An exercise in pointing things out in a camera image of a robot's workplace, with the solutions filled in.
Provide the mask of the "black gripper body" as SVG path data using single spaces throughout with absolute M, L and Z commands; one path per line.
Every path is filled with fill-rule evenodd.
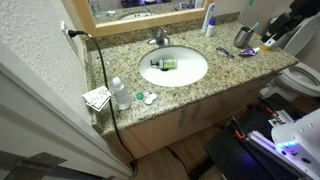
M 320 0 L 294 0 L 289 13 L 282 13 L 261 38 L 263 48 L 271 48 L 283 35 L 292 31 L 306 18 L 316 15 L 320 10 Z

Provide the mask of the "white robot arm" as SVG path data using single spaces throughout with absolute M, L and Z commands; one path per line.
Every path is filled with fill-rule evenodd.
M 268 27 L 262 42 L 265 47 L 276 45 L 285 35 L 296 29 L 283 50 L 297 55 L 311 40 L 319 25 L 320 0 L 294 0 L 291 11 L 278 16 Z M 292 100 L 298 95 L 318 97 L 319 73 L 299 62 L 285 68 L 272 81 L 274 90 Z M 315 110 L 300 119 L 272 128 L 276 151 L 297 170 L 312 180 L 320 180 L 320 111 Z

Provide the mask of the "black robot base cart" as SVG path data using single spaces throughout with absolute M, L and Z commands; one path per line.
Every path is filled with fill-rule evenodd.
M 244 117 L 231 124 L 205 145 L 226 180 L 312 180 L 288 163 L 275 149 L 272 128 L 308 113 L 275 94 L 261 98 Z

